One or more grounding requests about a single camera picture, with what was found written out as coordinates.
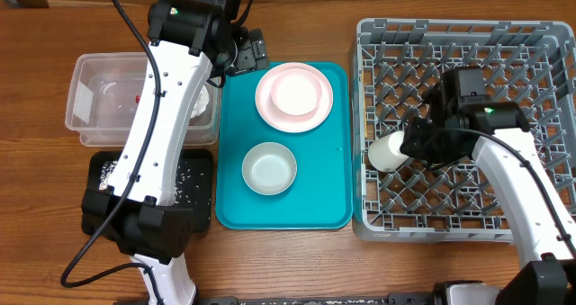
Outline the cream cup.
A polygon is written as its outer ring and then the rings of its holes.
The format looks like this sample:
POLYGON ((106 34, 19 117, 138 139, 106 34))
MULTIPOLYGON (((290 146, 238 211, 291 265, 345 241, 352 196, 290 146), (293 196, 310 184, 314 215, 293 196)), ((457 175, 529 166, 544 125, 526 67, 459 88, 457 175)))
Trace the cream cup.
POLYGON ((372 167, 380 172, 392 172, 402 166, 409 156, 401 153, 403 131, 395 131, 379 138, 368 148, 368 159, 372 167))

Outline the rice and food scraps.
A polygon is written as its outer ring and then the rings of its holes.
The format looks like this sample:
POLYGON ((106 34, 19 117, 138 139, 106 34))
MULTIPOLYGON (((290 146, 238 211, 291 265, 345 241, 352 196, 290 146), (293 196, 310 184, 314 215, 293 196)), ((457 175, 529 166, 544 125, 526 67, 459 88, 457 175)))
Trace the rice and food scraps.
MULTIPOLYGON (((193 197, 200 195, 200 180, 207 179, 206 174, 199 166, 193 166, 195 158, 180 159, 176 170, 175 180, 175 202, 174 205, 191 206, 193 197)), ((107 187, 108 177, 112 174, 117 164, 117 160, 105 161, 101 167, 98 189, 104 190, 107 187)))

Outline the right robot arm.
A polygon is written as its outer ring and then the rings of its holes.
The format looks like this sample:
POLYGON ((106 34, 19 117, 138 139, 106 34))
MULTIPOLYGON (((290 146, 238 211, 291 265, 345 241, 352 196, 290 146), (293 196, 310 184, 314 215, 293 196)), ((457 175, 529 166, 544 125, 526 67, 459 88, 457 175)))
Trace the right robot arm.
POLYGON ((482 85, 440 82, 424 96, 426 118, 404 132, 401 152, 430 164, 470 158, 493 189, 512 232, 521 269, 501 290, 448 287, 448 304, 573 304, 575 221, 537 155, 517 103, 493 103, 482 85))

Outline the large pink plate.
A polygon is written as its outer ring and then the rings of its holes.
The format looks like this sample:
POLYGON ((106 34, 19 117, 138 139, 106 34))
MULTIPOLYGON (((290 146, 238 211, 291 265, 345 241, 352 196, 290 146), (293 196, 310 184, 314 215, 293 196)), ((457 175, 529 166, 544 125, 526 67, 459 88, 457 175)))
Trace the large pink plate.
POLYGON ((324 122, 330 114, 333 99, 332 85, 327 77, 317 68, 298 62, 283 63, 276 67, 272 67, 259 80, 255 93, 256 109, 261 118, 273 128, 288 133, 305 132, 320 126, 320 124, 324 122), (272 83, 274 80, 282 72, 294 68, 300 68, 311 72, 318 78, 322 89, 318 107, 311 113, 303 116, 291 116, 281 112, 275 107, 271 98, 272 83))

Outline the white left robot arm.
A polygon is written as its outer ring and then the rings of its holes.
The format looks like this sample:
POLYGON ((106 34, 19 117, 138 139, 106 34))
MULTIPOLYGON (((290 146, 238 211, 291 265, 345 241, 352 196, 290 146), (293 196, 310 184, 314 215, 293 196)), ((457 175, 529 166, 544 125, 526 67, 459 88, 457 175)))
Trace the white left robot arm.
POLYGON ((176 171, 196 99, 213 77, 268 67, 262 32, 248 31, 241 0, 158 0, 148 13, 147 78, 129 137, 105 188, 88 188, 82 230, 130 256, 151 304, 192 304, 184 251, 198 230, 178 206, 176 171))

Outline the white napkin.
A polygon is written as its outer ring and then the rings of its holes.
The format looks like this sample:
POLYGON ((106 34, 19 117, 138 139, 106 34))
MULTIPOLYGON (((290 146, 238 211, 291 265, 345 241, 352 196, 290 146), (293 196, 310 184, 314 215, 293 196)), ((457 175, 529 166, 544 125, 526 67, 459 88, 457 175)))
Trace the white napkin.
POLYGON ((190 119, 194 119, 202 115, 206 111, 209 102, 210 102, 210 94, 208 93, 207 86, 204 85, 193 106, 193 111, 190 115, 190 119))

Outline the grey bowl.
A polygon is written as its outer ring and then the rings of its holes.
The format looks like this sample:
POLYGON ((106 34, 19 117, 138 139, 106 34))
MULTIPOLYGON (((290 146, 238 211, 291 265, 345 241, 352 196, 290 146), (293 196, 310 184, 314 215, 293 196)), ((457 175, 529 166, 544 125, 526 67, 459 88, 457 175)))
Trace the grey bowl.
POLYGON ((271 196, 283 193, 294 182, 297 162, 286 146, 276 142, 255 145, 244 156, 241 174, 255 193, 271 196))

